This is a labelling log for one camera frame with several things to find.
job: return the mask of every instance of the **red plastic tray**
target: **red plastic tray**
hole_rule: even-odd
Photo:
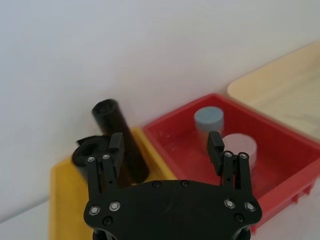
[[[257,142],[252,183],[263,216],[251,230],[310,193],[320,175],[320,145],[218,94],[192,101],[143,128],[178,179],[219,184],[194,124],[195,112],[206,106],[223,109],[226,135],[243,133]]]

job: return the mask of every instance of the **beige tray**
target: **beige tray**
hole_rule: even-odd
[[[232,99],[320,141],[320,42],[231,83]]]

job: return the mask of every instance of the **black plastic part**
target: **black plastic part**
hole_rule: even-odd
[[[118,103],[113,99],[99,102],[92,109],[92,114],[104,135],[122,133],[124,139],[124,165],[130,178],[136,183],[142,183],[149,175],[149,169],[127,126]]]
[[[111,235],[107,234],[102,230],[93,231],[92,239],[93,240],[115,240]]]
[[[180,180],[159,182],[160,187],[147,182],[90,198],[84,221],[117,240],[243,240],[249,233],[241,232],[248,232],[262,217],[257,200],[241,190],[195,181],[188,181],[188,187]],[[232,199],[236,207],[227,208],[226,199]],[[118,211],[109,210],[113,201],[120,202]],[[256,210],[246,210],[246,202]],[[88,214],[92,205],[101,207],[99,214]],[[112,218],[111,224],[104,224],[106,217]]]
[[[225,144],[222,141],[221,135],[217,131],[211,131],[208,135],[207,151],[211,162],[214,165],[215,172],[221,176],[223,171],[223,153]]]
[[[244,152],[241,154],[246,154],[245,158],[223,152],[219,133],[210,135],[208,149],[214,166],[219,168],[220,186],[190,180],[156,180],[124,188],[110,185],[117,179],[115,166],[121,161],[122,152],[121,138],[112,135],[109,149],[118,147],[103,153],[110,157],[96,155],[95,161],[87,162],[89,202],[83,217],[97,234],[93,239],[98,240],[103,231],[116,240],[249,240],[249,227],[262,218],[251,190],[249,156]],[[109,209],[114,201],[120,203],[117,211]],[[254,211],[247,210],[246,203],[254,205]],[[100,207],[96,215],[89,214],[93,206]]]
[[[108,150],[109,136],[89,136],[76,141],[79,147],[72,154],[72,162],[77,167],[86,167],[88,157]]]
[[[117,169],[117,184],[120,187],[127,187],[131,185],[131,179],[129,178],[129,171],[127,166],[122,164],[122,159],[124,155],[124,142],[121,133],[114,134],[114,139],[111,141],[110,136],[89,136],[77,141],[79,147],[72,154],[72,162],[77,167],[81,175],[88,180],[87,171],[88,166],[86,161],[89,157],[100,156],[103,153],[109,152],[109,147],[111,146],[111,151],[115,149],[121,149],[120,160],[117,162],[118,165],[114,166]]]

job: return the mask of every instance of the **white wall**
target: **white wall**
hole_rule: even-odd
[[[97,133],[95,103],[131,126],[320,37],[318,0],[0,3],[0,222],[49,195],[49,170]]]

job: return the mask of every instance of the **yellow plastic tray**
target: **yellow plastic tray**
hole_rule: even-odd
[[[150,144],[142,130],[133,128],[132,133],[150,169],[146,182],[175,180],[175,175]],[[83,219],[88,201],[87,183],[70,158],[52,168],[50,184],[49,239],[92,239],[93,230],[85,224]]]
[[[234,100],[320,141],[320,42],[231,83]]]

